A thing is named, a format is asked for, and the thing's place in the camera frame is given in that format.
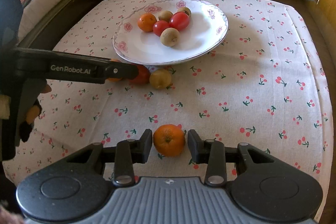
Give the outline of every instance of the tablecloth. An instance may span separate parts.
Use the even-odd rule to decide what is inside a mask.
[[[117,58],[116,26],[152,1],[102,1],[55,50]],[[324,192],[318,220],[330,179],[333,119],[325,74],[304,20],[293,7],[270,0],[206,1],[225,12],[228,34],[208,54],[167,67],[172,74],[167,88],[126,80],[104,85],[49,80],[52,93],[39,97],[43,112],[28,142],[4,163],[7,175],[18,183],[89,143],[114,146],[138,139],[146,128],[172,123],[226,146],[248,142],[313,176]],[[236,170],[227,165],[233,180]],[[204,177],[206,165],[193,162],[187,147],[168,158],[153,146],[148,162],[134,170],[137,176]],[[113,177],[112,164],[104,176]]]

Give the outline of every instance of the gray ribbed panel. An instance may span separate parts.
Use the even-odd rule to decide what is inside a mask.
[[[141,178],[119,188],[99,212],[78,224],[261,224],[239,210],[226,192],[199,178]],[[304,224],[314,224],[306,220]]]

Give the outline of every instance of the floral plate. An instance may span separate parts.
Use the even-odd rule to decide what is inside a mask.
[[[180,41],[174,47],[161,44],[153,32],[146,33],[137,26],[139,17],[162,10],[172,13],[180,7],[191,10],[189,26],[180,32]],[[183,63],[215,48],[225,37],[228,21],[224,12],[204,0],[158,0],[134,10],[117,26],[113,47],[123,59],[142,65],[162,66]]]

